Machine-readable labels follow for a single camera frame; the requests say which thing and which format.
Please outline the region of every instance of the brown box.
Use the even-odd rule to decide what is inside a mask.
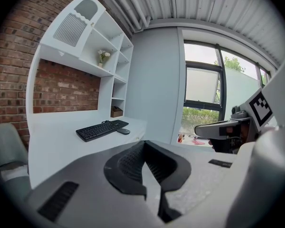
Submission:
[[[118,117],[118,116],[122,116],[124,114],[123,110],[120,109],[117,106],[112,106],[111,107],[111,117]]]

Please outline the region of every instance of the sky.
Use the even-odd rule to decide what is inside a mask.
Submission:
[[[223,58],[227,56],[230,59],[233,57],[237,58],[240,66],[246,68],[244,74],[257,79],[256,67],[252,63],[249,63],[240,57],[224,51],[222,51],[222,56]],[[213,64],[217,60],[214,48],[191,44],[185,44],[185,58],[187,61],[197,61],[210,64]]]

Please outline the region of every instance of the brick wall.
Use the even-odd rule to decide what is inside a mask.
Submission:
[[[97,110],[100,78],[41,60],[35,80],[34,113]]]
[[[30,63],[44,32],[71,1],[19,0],[0,28],[0,123],[14,124],[26,146],[29,142],[29,131],[26,122],[25,91]],[[99,1],[123,28],[106,4],[102,0]],[[95,109],[97,92],[88,91],[87,85],[92,84],[93,90],[97,90],[99,79],[82,75],[80,71],[76,73],[73,69],[67,70],[68,75],[60,71],[50,72],[51,66],[44,66],[45,63],[42,65],[43,68],[40,68],[36,79],[35,112]],[[63,69],[61,65],[53,68]],[[55,80],[44,78],[48,76],[47,73]],[[78,74],[79,78],[75,77],[73,82],[72,75],[75,74]],[[78,87],[78,91],[70,91],[68,87],[71,85]],[[59,92],[53,92],[54,89],[59,89]]]

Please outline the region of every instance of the potted plant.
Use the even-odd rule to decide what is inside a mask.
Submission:
[[[107,60],[111,56],[111,54],[103,50],[99,50],[98,54],[99,54],[98,66],[103,67],[103,63],[105,62],[105,60]]]

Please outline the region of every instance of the desk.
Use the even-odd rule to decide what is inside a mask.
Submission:
[[[146,122],[128,117],[116,119],[128,122],[128,135],[110,133],[98,139],[84,142],[75,130],[99,124],[105,119],[98,111],[33,114],[35,123],[29,141],[28,167],[32,188],[67,166],[74,160],[92,153],[107,150],[121,144],[141,140]]]

